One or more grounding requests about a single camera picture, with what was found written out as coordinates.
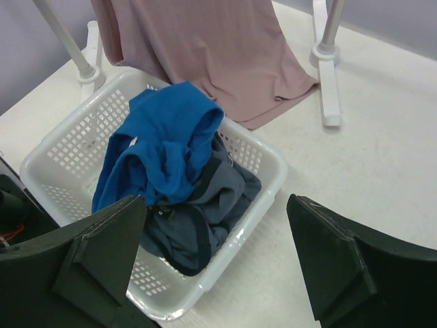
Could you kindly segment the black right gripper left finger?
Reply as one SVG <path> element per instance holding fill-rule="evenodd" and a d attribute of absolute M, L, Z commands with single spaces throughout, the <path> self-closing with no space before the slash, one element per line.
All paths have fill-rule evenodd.
<path fill-rule="evenodd" d="M 129 196 L 1 250 L 2 327 L 155 327 L 126 292 L 147 207 Z"/>

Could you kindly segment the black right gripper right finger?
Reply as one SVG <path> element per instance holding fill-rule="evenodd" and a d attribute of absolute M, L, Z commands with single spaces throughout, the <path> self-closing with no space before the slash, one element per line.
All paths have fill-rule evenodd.
<path fill-rule="evenodd" d="M 322 327 L 436 326 L 436 250 L 305 196 L 290 195 L 286 211 L 313 316 Z"/>

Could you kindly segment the dark navy tank top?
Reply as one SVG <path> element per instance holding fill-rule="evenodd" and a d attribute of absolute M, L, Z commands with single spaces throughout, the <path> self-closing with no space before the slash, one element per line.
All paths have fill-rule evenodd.
<path fill-rule="evenodd" d="M 147 210 L 141 246 L 185 276 L 204 270 L 261 191 L 254 174 L 234 161 L 220 137 L 192 195 L 180 204 L 162 200 Z"/>

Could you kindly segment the royal blue tank top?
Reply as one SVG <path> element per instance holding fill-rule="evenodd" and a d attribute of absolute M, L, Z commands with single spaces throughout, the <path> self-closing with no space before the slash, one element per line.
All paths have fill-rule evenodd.
<path fill-rule="evenodd" d="M 109 137 L 91 203 L 98 212 L 129 195 L 149 206 L 186 201 L 212 156 L 224 111 L 193 84 L 142 91 Z"/>

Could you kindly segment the mauve pink tank top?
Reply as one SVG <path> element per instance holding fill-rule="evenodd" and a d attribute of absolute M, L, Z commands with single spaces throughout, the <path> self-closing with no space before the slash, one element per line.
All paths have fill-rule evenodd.
<path fill-rule="evenodd" d="M 108 61 L 190 81 L 254 130 L 315 91 L 271 1 L 93 1 Z"/>

